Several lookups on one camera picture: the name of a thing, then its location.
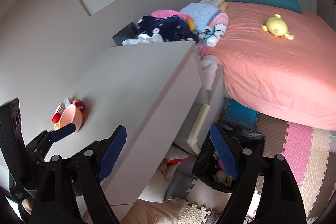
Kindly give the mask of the black trash bag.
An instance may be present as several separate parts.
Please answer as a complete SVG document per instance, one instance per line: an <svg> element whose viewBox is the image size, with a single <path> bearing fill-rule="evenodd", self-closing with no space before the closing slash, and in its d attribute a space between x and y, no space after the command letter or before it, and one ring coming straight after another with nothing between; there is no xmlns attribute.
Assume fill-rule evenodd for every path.
<svg viewBox="0 0 336 224"><path fill-rule="evenodd" d="M192 173L210 188L232 193L238 176L240 152L248 148L261 156L264 146L264 134L220 119L211 125Z"/></svg>

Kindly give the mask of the pink plastic bowl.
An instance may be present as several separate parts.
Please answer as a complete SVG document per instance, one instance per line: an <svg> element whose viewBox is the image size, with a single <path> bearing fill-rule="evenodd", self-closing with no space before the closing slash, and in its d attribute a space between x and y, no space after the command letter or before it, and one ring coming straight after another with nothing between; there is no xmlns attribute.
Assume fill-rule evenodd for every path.
<svg viewBox="0 0 336 224"><path fill-rule="evenodd" d="M75 131L79 131L83 123L82 112L76 107L75 104L70 104L62 113L59 120L59 127L62 128L68 124L74 124Z"/></svg>

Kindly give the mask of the green red plush toy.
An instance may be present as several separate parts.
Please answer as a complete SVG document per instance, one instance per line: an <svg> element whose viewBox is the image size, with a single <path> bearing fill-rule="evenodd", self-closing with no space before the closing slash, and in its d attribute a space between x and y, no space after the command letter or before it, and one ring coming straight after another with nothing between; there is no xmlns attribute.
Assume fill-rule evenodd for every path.
<svg viewBox="0 0 336 224"><path fill-rule="evenodd" d="M81 100L72 100L72 104L75 104L76 107L83 112L85 109L85 105L84 102ZM54 126L54 130L58 130L60 129L59 127L59 120L60 120L61 114L60 113L54 113L53 117L52 117L52 124Z"/></svg>

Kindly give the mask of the pink foam mat tile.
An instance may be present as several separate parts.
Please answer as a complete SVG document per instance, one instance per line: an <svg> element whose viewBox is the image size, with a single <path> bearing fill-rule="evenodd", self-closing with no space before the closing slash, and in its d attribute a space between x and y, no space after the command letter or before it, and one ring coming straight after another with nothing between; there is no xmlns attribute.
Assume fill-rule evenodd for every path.
<svg viewBox="0 0 336 224"><path fill-rule="evenodd" d="M288 122L283 155L285 156L298 187L301 187L309 161L313 128Z"/></svg>

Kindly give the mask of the blue foam mat tile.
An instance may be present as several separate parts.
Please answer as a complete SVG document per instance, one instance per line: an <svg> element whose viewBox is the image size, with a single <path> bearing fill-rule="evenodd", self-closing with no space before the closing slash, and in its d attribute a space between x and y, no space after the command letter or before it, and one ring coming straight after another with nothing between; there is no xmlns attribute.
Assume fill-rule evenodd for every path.
<svg viewBox="0 0 336 224"><path fill-rule="evenodd" d="M226 98L223 108L223 119L250 128L256 129L259 112L241 105L233 99Z"/></svg>

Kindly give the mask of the navy patterned blanket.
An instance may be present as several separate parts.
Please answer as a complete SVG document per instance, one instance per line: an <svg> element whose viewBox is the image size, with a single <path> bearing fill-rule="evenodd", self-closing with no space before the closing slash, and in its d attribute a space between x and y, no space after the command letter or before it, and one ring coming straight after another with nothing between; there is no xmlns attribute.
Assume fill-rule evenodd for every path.
<svg viewBox="0 0 336 224"><path fill-rule="evenodd" d="M193 41L197 43L199 41L198 37L191 32L187 22L176 15L168 18L143 16L138 20L137 30L139 35L160 35L164 42Z"/></svg>

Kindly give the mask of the pink bed sheet mattress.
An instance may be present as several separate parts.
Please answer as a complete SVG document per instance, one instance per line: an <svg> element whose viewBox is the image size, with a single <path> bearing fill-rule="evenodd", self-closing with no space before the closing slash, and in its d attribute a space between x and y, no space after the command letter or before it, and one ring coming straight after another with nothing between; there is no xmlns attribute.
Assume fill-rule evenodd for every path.
<svg viewBox="0 0 336 224"><path fill-rule="evenodd" d="M281 15L293 40L261 25ZM335 32L319 16L231 2L228 30L215 47L224 86L240 104L278 119L335 129Z"/></svg>

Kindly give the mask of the white pink folded cloth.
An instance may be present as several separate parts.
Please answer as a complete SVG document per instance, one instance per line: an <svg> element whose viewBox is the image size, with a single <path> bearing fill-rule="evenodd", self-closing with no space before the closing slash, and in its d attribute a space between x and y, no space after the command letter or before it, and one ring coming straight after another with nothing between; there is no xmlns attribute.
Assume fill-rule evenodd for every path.
<svg viewBox="0 0 336 224"><path fill-rule="evenodd" d="M226 34L229 17L225 12L220 12L211 21L209 26L206 26L205 33L203 35L203 42L208 47L215 47L217 43Z"/></svg>

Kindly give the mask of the light blue folded blanket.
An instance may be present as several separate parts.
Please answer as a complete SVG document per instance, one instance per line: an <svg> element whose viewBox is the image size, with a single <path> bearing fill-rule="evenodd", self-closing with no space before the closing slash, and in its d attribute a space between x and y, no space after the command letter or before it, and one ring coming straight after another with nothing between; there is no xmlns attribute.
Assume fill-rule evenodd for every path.
<svg viewBox="0 0 336 224"><path fill-rule="evenodd" d="M179 12L194 20L195 30L197 32L205 32L206 26L218 15L220 10L216 6L198 2L187 5Z"/></svg>

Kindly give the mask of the yellow plush duck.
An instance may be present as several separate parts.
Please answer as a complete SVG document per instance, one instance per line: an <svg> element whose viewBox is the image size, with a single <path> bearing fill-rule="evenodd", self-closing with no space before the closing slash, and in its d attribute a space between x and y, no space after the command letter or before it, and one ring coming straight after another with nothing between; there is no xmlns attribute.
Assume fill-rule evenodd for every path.
<svg viewBox="0 0 336 224"><path fill-rule="evenodd" d="M261 25L265 32L270 32L274 37L285 37L288 40L293 40L294 36L289 34L287 24L282 20L281 15L275 14L266 20L265 25Z"/></svg>

